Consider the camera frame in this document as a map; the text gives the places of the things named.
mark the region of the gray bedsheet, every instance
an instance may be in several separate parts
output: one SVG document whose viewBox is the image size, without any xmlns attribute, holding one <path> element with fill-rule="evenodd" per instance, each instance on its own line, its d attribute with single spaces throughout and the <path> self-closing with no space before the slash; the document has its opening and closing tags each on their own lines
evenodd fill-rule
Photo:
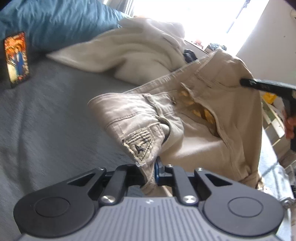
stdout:
<svg viewBox="0 0 296 241">
<path fill-rule="evenodd" d="M 93 74 L 39 57 L 32 77 L 15 89 L 0 89 L 0 241 L 20 234 L 13 207 L 25 194 L 91 170 L 114 170 L 131 160 L 95 123 L 86 106 L 98 94 L 134 86 L 107 74 Z M 266 136 L 260 168 L 276 196 L 284 175 Z M 130 196 L 142 196 L 133 187 Z M 280 235 L 289 240 L 286 214 Z"/>
</svg>

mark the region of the card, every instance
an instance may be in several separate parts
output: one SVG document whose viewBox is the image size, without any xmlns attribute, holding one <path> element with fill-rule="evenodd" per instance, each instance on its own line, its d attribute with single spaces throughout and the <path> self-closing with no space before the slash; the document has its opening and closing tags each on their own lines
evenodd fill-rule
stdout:
<svg viewBox="0 0 296 241">
<path fill-rule="evenodd" d="M 5 38 L 4 50 L 10 85 L 15 87 L 29 77 L 25 33 Z"/>
</svg>

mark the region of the belt loop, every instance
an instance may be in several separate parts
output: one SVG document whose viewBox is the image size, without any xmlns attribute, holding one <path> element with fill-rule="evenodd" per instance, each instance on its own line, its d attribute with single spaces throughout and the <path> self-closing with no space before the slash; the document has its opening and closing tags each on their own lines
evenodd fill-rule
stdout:
<svg viewBox="0 0 296 241">
<path fill-rule="evenodd" d="M 170 97 L 170 99 L 171 99 L 173 105 L 176 105 L 177 104 L 176 99 L 175 99 L 174 96 Z"/>
<path fill-rule="evenodd" d="M 164 117 L 162 109 L 159 108 L 159 106 L 155 103 L 155 101 L 153 100 L 153 96 L 151 94 L 143 94 L 143 96 L 154 107 L 157 114 L 161 117 Z"/>
<path fill-rule="evenodd" d="M 193 94 L 192 90 L 191 90 L 186 84 L 184 84 L 184 83 L 182 83 L 182 82 L 181 82 L 181 85 L 182 85 L 182 87 L 183 87 L 185 90 L 188 91 L 188 93 L 189 93 L 189 95 L 191 96 L 191 98 L 194 99 L 194 94 Z"/>
</svg>

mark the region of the black handle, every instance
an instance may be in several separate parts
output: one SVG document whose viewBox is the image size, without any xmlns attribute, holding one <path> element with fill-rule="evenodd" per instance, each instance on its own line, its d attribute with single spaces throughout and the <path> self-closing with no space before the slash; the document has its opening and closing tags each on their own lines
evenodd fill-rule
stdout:
<svg viewBox="0 0 296 241">
<path fill-rule="evenodd" d="M 287 117 L 296 116 L 296 86 L 271 80 L 244 79 L 241 86 L 276 94 L 283 99 Z M 294 139 L 291 140 L 290 149 L 296 151 L 296 128 Z"/>
</svg>

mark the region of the yellow object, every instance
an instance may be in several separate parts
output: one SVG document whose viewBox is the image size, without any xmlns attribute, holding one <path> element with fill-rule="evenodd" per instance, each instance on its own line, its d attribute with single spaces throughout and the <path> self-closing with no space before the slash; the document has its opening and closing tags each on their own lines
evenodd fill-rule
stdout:
<svg viewBox="0 0 296 241">
<path fill-rule="evenodd" d="M 275 94 L 271 94 L 266 92 L 262 98 L 268 103 L 268 104 L 272 104 L 274 102 L 274 100 L 276 99 L 276 95 Z"/>
<path fill-rule="evenodd" d="M 216 121 L 214 116 L 209 112 L 206 108 L 204 108 L 201 104 L 195 103 L 192 97 L 189 95 L 187 90 L 182 90 L 179 92 L 179 96 L 183 97 L 182 102 L 187 106 L 192 106 L 191 112 L 198 117 L 206 120 L 207 122 L 216 125 Z"/>
</svg>

